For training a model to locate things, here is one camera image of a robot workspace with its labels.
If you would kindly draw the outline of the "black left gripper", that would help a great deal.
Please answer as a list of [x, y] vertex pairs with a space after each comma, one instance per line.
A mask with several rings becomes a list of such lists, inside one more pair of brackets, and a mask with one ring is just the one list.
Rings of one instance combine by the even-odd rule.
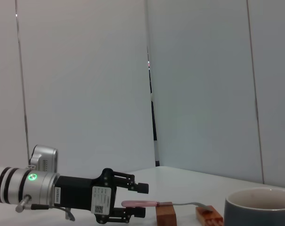
[[88, 210], [100, 224], [129, 223], [131, 216], [144, 218], [144, 207], [114, 208], [116, 187], [113, 182], [129, 191], [149, 193], [149, 184], [136, 184], [134, 175], [106, 168], [95, 179], [60, 176], [54, 185], [54, 206]]

